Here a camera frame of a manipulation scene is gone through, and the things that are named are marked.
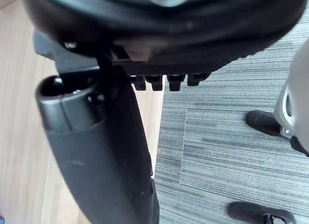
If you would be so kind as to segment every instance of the gray carpet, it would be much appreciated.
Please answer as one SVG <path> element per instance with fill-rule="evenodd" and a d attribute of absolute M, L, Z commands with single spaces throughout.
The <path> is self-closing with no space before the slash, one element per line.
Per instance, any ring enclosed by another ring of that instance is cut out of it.
<path fill-rule="evenodd" d="M 309 224 L 309 158 L 243 120 L 250 110 L 273 111 L 308 37 L 307 10 L 282 40 L 199 87 L 170 92 L 166 85 L 155 170 L 161 224 L 242 224 L 225 210 L 239 200 L 288 209 Z"/>

